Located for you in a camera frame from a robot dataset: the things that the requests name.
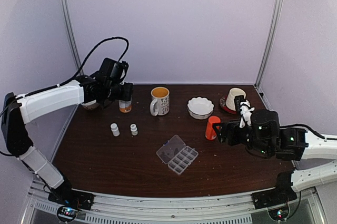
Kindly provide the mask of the left aluminium frame post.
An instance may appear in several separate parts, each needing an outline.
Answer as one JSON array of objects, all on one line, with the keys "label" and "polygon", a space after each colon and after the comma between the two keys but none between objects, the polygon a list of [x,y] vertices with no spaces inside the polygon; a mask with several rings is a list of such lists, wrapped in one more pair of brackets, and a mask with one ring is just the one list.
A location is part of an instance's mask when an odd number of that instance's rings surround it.
[{"label": "left aluminium frame post", "polygon": [[74,31],[72,27],[72,22],[71,22],[71,16],[70,16],[70,11],[68,7],[68,0],[60,0],[61,3],[61,9],[63,13],[63,18],[64,18],[64,23],[65,23],[65,28],[66,28],[66,36],[70,45],[71,49],[71,55],[74,59],[74,63],[76,66],[76,69],[80,71],[80,74],[83,74],[83,70],[81,69],[81,59],[80,55],[78,53],[77,49],[77,44],[74,36]]}]

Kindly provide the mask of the aluminium frame post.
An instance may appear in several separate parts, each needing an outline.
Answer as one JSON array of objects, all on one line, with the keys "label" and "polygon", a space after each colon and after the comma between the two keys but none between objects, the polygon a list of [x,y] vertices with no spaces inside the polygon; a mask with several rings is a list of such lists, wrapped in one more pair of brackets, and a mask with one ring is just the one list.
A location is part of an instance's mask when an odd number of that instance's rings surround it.
[{"label": "aluminium frame post", "polygon": [[258,90],[261,89],[264,73],[266,71],[268,60],[271,55],[272,46],[273,46],[273,42],[274,42],[275,35],[276,35],[277,25],[278,25],[278,22],[281,16],[283,1],[284,0],[274,0],[274,7],[273,7],[270,28],[269,28],[269,32],[267,35],[267,40],[266,40],[265,49],[264,49],[261,64],[260,64],[260,69],[257,74],[256,81],[255,81],[255,87]]},{"label": "aluminium frame post", "polygon": [[83,70],[81,69],[81,59],[80,55],[78,53],[77,49],[77,44],[74,36],[74,31],[72,27],[72,22],[71,22],[71,16],[70,16],[70,11],[68,7],[68,0],[60,0],[61,3],[61,9],[63,13],[63,18],[64,18],[64,23],[65,23],[65,28],[66,28],[66,36],[70,45],[71,49],[71,55],[74,59],[74,63],[76,66],[76,69],[80,71],[80,74],[83,74]]}]

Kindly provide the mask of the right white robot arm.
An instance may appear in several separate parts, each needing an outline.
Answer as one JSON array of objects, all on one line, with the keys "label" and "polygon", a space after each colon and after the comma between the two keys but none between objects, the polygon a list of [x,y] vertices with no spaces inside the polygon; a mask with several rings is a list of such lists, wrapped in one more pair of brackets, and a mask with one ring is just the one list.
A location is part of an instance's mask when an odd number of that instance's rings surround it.
[{"label": "right white robot arm", "polygon": [[282,161],[330,159],[316,168],[283,172],[270,192],[273,203],[282,203],[290,192],[336,181],[336,136],[322,135],[304,124],[281,126],[278,113],[259,110],[239,120],[212,125],[218,140],[230,146],[242,144],[247,153]]}]

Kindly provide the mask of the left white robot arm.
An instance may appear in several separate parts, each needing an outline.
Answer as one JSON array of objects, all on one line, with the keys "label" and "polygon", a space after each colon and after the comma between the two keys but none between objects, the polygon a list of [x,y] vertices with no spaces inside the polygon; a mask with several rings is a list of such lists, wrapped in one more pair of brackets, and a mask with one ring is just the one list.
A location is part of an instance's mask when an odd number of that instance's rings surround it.
[{"label": "left white robot arm", "polygon": [[38,175],[64,205],[71,205],[76,194],[67,178],[34,146],[26,125],[72,105],[103,106],[105,101],[129,101],[133,84],[124,82],[128,68],[126,61],[105,58],[100,69],[90,76],[80,75],[43,90],[5,96],[1,129],[9,154]]}]

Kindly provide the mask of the small white bottle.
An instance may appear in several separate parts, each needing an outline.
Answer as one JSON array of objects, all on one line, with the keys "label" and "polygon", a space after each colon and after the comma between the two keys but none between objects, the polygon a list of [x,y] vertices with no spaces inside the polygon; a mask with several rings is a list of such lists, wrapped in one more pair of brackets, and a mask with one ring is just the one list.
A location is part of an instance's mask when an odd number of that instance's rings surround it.
[{"label": "small white bottle", "polygon": [[132,136],[138,135],[138,128],[137,128],[136,124],[130,125],[130,131],[131,131]]},{"label": "small white bottle", "polygon": [[110,125],[110,129],[111,129],[111,132],[112,132],[114,137],[117,137],[117,136],[120,135],[120,131],[119,131],[118,125],[116,123],[112,123]]}]

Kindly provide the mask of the clear plastic pill organizer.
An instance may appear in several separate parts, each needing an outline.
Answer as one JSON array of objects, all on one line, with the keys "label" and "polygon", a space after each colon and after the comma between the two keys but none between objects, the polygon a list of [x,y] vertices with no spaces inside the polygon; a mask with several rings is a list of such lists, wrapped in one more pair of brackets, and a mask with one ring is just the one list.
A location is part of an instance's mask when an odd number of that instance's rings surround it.
[{"label": "clear plastic pill organizer", "polygon": [[199,153],[174,135],[156,152],[161,161],[177,175],[181,175],[198,157]]}]

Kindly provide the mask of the white scalloped dish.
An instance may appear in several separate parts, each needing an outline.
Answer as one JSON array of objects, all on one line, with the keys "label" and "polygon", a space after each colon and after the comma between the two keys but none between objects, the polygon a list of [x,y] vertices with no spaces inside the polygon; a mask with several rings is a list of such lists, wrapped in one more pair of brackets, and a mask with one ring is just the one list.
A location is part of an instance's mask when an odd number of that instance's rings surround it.
[{"label": "white scalloped dish", "polygon": [[198,120],[204,120],[211,116],[214,111],[214,104],[207,98],[192,98],[187,103],[189,115]]}]

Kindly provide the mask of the red saucer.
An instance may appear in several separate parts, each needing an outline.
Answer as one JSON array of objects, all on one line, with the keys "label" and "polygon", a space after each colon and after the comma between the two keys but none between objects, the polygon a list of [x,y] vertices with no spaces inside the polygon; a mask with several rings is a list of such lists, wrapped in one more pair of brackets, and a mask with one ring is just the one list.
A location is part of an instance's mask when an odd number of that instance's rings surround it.
[{"label": "red saucer", "polygon": [[235,110],[231,110],[226,106],[226,99],[227,96],[223,96],[219,99],[219,106],[221,107],[222,110],[224,110],[225,112],[229,113],[229,114],[236,114]]}]

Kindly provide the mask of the white ceramic bowl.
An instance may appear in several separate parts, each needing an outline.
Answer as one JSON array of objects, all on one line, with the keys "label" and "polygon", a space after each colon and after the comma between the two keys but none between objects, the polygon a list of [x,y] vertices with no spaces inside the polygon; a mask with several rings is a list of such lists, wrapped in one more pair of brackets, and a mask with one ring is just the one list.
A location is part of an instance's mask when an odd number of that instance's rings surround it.
[{"label": "white ceramic bowl", "polygon": [[82,103],[81,106],[88,110],[88,111],[91,111],[91,110],[95,110],[97,108],[100,107],[100,104],[97,103],[96,101],[90,101],[90,102],[87,102],[87,103]]}]

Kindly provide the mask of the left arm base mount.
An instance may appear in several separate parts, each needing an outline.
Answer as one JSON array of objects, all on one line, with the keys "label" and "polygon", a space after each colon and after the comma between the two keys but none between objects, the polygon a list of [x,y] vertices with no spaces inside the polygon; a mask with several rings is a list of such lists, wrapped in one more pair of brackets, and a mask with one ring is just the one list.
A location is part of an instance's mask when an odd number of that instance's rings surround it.
[{"label": "left arm base mount", "polygon": [[59,187],[51,189],[48,200],[73,209],[91,210],[94,195],[88,192]]}]

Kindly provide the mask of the yellow-inside patterned mug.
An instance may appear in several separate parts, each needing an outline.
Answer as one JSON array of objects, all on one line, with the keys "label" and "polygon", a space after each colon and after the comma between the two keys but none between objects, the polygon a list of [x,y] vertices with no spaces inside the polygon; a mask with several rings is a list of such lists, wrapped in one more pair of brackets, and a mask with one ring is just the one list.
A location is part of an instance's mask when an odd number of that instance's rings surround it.
[{"label": "yellow-inside patterned mug", "polygon": [[155,87],[151,90],[150,113],[152,116],[164,116],[170,111],[170,91],[166,87]]}]

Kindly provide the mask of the cream ribbed mug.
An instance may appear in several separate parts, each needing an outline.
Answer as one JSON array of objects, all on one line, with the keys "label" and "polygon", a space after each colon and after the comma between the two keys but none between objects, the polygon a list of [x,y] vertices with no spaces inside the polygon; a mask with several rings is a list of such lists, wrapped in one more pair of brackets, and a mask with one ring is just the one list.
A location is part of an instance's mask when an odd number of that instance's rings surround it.
[{"label": "cream ribbed mug", "polygon": [[243,89],[234,87],[229,90],[226,101],[225,101],[225,105],[230,111],[235,111],[235,101],[234,100],[237,96],[240,96],[240,95],[246,98],[246,92]]}]

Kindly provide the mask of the right aluminium frame post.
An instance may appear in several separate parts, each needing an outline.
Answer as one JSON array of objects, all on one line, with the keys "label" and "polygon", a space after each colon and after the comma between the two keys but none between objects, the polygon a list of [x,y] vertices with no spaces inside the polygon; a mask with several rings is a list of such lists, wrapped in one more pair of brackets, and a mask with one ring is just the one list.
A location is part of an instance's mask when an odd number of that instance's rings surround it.
[{"label": "right aluminium frame post", "polygon": [[273,7],[270,28],[269,28],[269,32],[267,35],[267,40],[266,40],[265,49],[264,49],[261,64],[260,64],[260,69],[257,74],[256,81],[255,81],[255,87],[258,90],[261,89],[264,73],[266,71],[268,60],[271,55],[272,46],[273,46],[273,42],[274,42],[275,35],[276,35],[277,25],[278,25],[278,22],[281,16],[283,1],[284,0],[274,0],[274,7]]}]

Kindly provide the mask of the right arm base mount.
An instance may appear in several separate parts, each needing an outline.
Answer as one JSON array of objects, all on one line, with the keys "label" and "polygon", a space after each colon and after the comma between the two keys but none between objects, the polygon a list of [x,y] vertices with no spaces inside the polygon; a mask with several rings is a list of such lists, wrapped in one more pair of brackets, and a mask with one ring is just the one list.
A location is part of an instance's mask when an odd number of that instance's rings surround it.
[{"label": "right arm base mount", "polygon": [[269,208],[297,199],[297,194],[292,189],[271,189],[255,192],[252,194],[254,207],[256,210]]}]

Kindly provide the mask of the grey-capped orange pill bottle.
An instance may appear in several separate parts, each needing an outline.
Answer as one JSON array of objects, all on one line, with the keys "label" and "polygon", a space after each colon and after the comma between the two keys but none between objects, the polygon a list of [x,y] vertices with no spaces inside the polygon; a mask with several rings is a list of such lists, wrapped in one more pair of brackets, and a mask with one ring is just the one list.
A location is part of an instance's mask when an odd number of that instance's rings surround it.
[{"label": "grey-capped orange pill bottle", "polygon": [[119,100],[118,101],[119,104],[119,110],[122,113],[129,113],[132,110],[132,101],[123,101],[123,100]]}]

